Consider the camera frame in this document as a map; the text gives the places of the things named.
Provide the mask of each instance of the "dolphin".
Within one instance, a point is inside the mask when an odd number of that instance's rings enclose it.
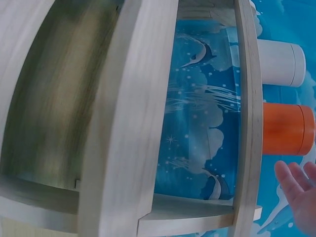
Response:
[[[208,62],[212,58],[215,58],[216,55],[212,54],[212,50],[208,44],[200,41],[199,39],[194,39],[195,42],[198,42],[202,45],[202,50],[199,54],[194,54],[191,58],[189,63],[186,63],[185,65],[181,66],[181,68],[184,67],[195,67],[195,66],[201,66],[203,63]]]
[[[207,237],[215,232],[216,231],[207,231],[207,232],[196,233],[195,237]]]
[[[300,163],[300,167],[303,168],[303,166],[311,161],[315,163],[316,160],[316,146],[315,143],[312,146],[311,151],[306,155],[303,156],[303,159]],[[284,195],[284,192],[281,189],[280,184],[276,188],[276,194],[279,198],[278,204],[275,206],[275,208],[272,210],[266,221],[261,226],[261,229],[257,234],[262,234],[265,231],[272,231],[276,228],[281,227],[285,223],[287,223],[289,220],[293,218],[293,214],[291,212],[291,208],[288,205],[288,202],[286,200],[286,197]]]
[[[231,199],[234,195],[229,192],[229,187],[227,185],[227,182],[223,177],[218,175],[216,172],[207,170],[203,168],[204,172],[206,173],[208,177],[208,181],[205,185],[213,188],[213,192],[209,197],[206,197],[207,199],[223,199],[223,200],[229,200]]]

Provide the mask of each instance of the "hand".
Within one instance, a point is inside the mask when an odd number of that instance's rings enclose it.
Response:
[[[305,234],[316,237],[316,164],[304,166],[305,176],[297,163],[289,166],[283,161],[275,164],[276,178],[293,211],[296,226]]]

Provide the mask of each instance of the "wood grain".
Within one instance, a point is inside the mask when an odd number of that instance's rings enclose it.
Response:
[[[234,0],[180,0],[178,19],[214,19],[235,26]]]
[[[24,181],[0,177],[0,216],[63,232],[77,232],[79,194]]]
[[[235,0],[241,67],[241,143],[234,224],[228,237],[248,237],[257,202],[262,158],[263,98],[256,29],[249,0]]]
[[[75,188],[100,65],[118,17],[116,5],[106,2],[57,0],[51,8],[12,99],[2,149],[4,174]]]
[[[54,0],[0,1],[0,148],[21,68],[53,3]]]
[[[77,237],[77,234],[35,228],[7,218],[2,218],[1,221],[2,235],[0,234],[0,237]]]
[[[127,0],[93,109],[79,199],[80,237],[135,237],[151,211],[177,0]]]

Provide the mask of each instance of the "container lid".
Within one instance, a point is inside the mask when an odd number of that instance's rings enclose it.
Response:
[[[290,86],[292,87],[300,87],[305,78],[306,74],[306,59],[305,54],[300,46],[297,44],[291,44],[294,53],[295,59],[295,69],[294,69],[294,77]]]
[[[312,146],[315,140],[315,117],[312,109],[307,106],[299,106],[302,111],[304,119],[304,135],[302,140],[302,145],[298,151],[298,156],[305,156],[308,152],[311,151]]]

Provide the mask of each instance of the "dolphin print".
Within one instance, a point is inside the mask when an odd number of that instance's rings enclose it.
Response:
[[[199,39],[194,39],[195,42],[198,42],[200,45],[202,45],[202,50],[199,54],[195,54],[190,58],[189,63],[186,63],[185,65],[181,66],[181,68],[184,67],[195,67],[195,66],[201,66],[203,63],[207,63],[212,58],[215,58],[216,55],[212,54],[212,50],[208,44],[200,41]]]
[[[203,169],[208,177],[208,181],[206,183],[206,189],[208,187],[214,187],[211,195],[207,197],[203,197],[204,199],[223,199],[223,200],[230,200],[234,195],[229,192],[229,187],[225,179],[218,175],[216,172]]]

